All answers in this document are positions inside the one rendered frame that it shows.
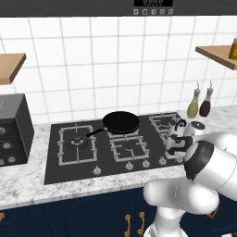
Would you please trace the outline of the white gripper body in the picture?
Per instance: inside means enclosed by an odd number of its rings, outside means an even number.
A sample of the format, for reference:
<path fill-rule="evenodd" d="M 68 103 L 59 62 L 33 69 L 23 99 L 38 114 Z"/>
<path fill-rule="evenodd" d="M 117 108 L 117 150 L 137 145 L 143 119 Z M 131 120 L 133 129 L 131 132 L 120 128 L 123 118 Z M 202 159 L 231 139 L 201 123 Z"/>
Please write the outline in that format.
<path fill-rule="evenodd" d="M 166 142 L 166 156 L 168 159 L 175 158 L 175 157 L 184 157 L 185 141 L 181 140 L 178 143 L 174 140 L 167 140 Z"/>

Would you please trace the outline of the yellow oil bottle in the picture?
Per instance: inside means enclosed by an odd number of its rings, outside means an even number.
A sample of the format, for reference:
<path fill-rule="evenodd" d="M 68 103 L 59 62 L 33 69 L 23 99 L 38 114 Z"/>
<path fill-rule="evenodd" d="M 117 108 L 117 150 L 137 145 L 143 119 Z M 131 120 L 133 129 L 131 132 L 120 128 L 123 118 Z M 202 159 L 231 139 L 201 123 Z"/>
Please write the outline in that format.
<path fill-rule="evenodd" d="M 197 87 L 193 92 L 193 100 L 189 104 L 187 109 L 187 117 L 190 119 L 194 119 L 197 115 L 199 94 L 200 94 L 200 88 Z"/>

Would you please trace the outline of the dark vinegar bottle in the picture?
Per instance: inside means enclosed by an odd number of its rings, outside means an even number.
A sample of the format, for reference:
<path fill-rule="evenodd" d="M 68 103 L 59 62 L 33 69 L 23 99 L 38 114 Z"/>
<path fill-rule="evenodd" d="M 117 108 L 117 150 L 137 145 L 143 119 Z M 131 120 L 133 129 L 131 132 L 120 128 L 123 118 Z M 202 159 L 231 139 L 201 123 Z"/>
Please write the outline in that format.
<path fill-rule="evenodd" d="M 201 117 L 207 117 L 209 112 L 210 112 L 210 108 L 211 108 L 211 95 L 213 93 L 214 89 L 212 86 L 209 86 L 206 90 L 206 97 L 205 100 L 203 101 L 202 105 L 199 108 L 199 115 Z"/>

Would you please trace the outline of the black frying pan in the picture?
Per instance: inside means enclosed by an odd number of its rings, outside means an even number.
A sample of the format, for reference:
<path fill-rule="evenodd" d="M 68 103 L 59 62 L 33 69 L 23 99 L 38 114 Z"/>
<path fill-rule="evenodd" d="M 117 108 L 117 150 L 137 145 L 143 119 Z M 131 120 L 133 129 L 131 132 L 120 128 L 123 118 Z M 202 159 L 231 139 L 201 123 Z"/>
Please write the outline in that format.
<path fill-rule="evenodd" d="M 105 115 L 102 119 L 103 127 L 89 132 L 87 137 L 91 137 L 101 131 L 109 131 L 114 134 L 130 134 L 140 126 L 139 118 L 127 111 L 114 111 Z"/>

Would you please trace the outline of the navy cupboard door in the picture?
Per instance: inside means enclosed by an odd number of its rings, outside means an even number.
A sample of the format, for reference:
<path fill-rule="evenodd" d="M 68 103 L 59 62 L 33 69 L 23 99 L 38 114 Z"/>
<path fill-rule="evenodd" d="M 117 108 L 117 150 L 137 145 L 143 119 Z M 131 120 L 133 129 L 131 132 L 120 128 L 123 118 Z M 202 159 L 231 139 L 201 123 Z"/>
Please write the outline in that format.
<path fill-rule="evenodd" d="M 218 237 L 237 231 L 237 201 L 220 195 L 218 210 L 213 218 L 200 217 L 195 237 Z"/>
<path fill-rule="evenodd" d="M 150 206 L 143 198 L 143 188 L 136 190 L 134 237 L 143 237 L 145 230 L 153 223 L 156 207 Z"/>
<path fill-rule="evenodd" d="M 134 190 L 44 204 L 53 237 L 124 237 L 125 216 L 134 222 Z"/>
<path fill-rule="evenodd" d="M 40 206 L 0 209 L 5 218 L 0 222 L 0 236 L 26 235 L 42 237 L 48 234 L 44 211 Z"/>

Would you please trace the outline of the black gas hob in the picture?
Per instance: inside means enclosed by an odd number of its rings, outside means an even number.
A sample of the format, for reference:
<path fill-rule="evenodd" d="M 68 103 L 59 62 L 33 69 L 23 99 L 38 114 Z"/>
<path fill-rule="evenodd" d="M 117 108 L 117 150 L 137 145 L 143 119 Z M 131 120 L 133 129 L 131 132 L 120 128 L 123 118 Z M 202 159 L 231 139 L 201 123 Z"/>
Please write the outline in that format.
<path fill-rule="evenodd" d="M 101 127 L 100 120 L 53 124 L 44 182 L 54 184 L 178 166 L 177 157 L 167 158 L 165 142 L 168 129 L 181 119 L 176 112 L 142 115 L 140 127 L 131 134 L 101 131 L 91 137 L 87 134 Z M 167 160 L 165 166 L 159 164 L 160 157 Z M 144 160 L 149 161 L 149 168 L 143 167 Z M 133 164 L 132 170 L 126 169 L 128 162 Z M 100 175 L 94 175 L 96 166 L 102 170 Z"/>

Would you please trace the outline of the black toaster oven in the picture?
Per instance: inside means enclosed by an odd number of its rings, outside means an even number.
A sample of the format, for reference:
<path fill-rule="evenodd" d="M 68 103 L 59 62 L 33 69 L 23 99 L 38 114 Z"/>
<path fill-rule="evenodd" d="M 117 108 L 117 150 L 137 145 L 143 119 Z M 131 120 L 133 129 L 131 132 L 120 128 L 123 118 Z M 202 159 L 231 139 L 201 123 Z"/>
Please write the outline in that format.
<path fill-rule="evenodd" d="M 27 164 L 33 136 L 25 94 L 0 95 L 0 167 Z"/>

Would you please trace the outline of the dark range hood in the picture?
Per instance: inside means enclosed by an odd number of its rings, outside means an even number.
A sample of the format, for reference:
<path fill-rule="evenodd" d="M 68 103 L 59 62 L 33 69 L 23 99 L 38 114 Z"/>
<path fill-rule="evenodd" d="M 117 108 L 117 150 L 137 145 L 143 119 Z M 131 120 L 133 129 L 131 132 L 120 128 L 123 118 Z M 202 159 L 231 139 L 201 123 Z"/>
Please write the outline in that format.
<path fill-rule="evenodd" d="M 0 17 L 237 16 L 237 0 L 0 0 Z"/>

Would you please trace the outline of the wooden wall shelf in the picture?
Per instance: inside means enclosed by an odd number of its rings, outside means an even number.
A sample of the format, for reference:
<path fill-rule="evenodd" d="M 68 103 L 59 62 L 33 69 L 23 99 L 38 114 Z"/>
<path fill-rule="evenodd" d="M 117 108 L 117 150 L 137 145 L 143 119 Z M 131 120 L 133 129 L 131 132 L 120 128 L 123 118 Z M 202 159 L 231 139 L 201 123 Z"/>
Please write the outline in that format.
<path fill-rule="evenodd" d="M 25 53 L 0 54 L 0 85 L 11 84 L 25 60 Z"/>
<path fill-rule="evenodd" d="M 196 46 L 195 51 L 228 69 L 237 70 L 237 59 L 229 59 L 230 45 Z"/>

